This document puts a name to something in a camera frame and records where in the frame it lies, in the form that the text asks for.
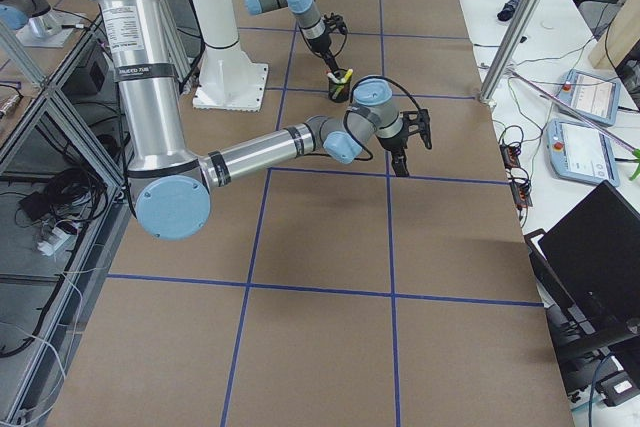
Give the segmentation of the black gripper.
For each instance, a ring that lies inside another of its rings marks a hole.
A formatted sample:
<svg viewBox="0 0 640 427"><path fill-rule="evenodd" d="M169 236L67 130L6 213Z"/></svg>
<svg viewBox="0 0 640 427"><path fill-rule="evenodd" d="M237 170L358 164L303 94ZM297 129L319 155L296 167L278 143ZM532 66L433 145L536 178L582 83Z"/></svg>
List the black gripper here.
<svg viewBox="0 0 640 427"><path fill-rule="evenodd" d="M391 152L391 166L397 177L409 176L405 149L411 135L409 127L412 122L410 116L398 116L391 124L377 130L381 147Z"/></svg>
<svg viewBox="0 0 640 427"><path fill-rule="evenodd" d="M308 39L310 50L315 54L321 55L321 58L330 72L337 72L339 70L339 66L335 56L331 52L331 43L330 34L327 32L323 32L318 37Z"/></svg>

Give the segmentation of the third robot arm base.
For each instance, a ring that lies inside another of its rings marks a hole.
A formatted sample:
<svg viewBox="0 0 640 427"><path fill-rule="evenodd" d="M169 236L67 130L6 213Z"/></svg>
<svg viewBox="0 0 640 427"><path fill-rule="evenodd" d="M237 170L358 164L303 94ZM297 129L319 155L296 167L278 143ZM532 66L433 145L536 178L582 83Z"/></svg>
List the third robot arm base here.
<svg viewBox="0 0 640 427"><path fill-rule="evenodd" d="M1 0L1 20L25 47L62 48L72 30L48 0Z"/></svg>

